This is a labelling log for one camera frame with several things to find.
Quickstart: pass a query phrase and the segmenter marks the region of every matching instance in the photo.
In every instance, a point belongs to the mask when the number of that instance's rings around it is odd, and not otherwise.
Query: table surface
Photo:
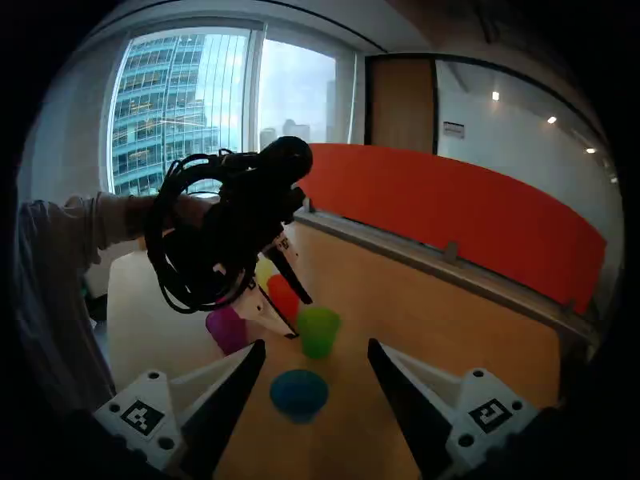
[[[558,395],[559,343],[548,327],[449,283],[354,244],[293,224],[298,275],[315,305],[342,317],[323,360],[299,340],[259,327],[266,360],[216,469],[216,478],[418,477],[404,437],[367,358],[369,338],[461,375],[481,366],[537,407]],[[118,390],[150,368],[177,377],[222,357],[205,314],[165,304],[145,252],[117,259],[107,307],[110,362]],[[305,368],[322,376],[329,400],[310,425],[295,425],[269,399],[279,374]]]

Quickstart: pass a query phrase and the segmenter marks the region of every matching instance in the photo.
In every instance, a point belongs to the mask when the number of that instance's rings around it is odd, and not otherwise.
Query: red cup
[[[300,298],[289,286],[285,278],[278,274],[271,277],[266,282],[269,298],[274,305],[280,310],[291,325],[295,325],[298,316],[298,308],[300,307]]]

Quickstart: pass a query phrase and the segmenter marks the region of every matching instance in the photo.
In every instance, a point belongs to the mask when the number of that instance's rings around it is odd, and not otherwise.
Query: wooden door
[[[434,68],[428,58],[369,60],[367,143],[434,152]]]

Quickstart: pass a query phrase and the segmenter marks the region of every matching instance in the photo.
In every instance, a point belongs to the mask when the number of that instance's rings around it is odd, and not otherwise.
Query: blue cup
[[[290,370],[271,383],[275,408],[293,423],[310,423],[329,397],[329,387],[314,372]]]

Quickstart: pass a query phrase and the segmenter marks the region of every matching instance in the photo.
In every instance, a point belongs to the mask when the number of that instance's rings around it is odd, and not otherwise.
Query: person's arm
[[[125,230],[128,239],[141,236],[144,233],[144,225],[149,209],[153,205],[155,197],[129,197],[125,208]],[[200,226],[202,217],[211,207],[211,204],[199,198],[181,195],[174,208],[177,216],[191,225]],[[166,218],[165,228],[171,228],[170,216]]]
[[[21,208],[21,224],[37,248],[52,250],[64,263],[86,270],[100,263],[99,250],[134,240],[144,233],[145,218],[154,197],[116,197],[98,193],[93,198],[70,198],[64,206],[34,202]],[[199,225],[208,202],[180,197],[176,213]]]

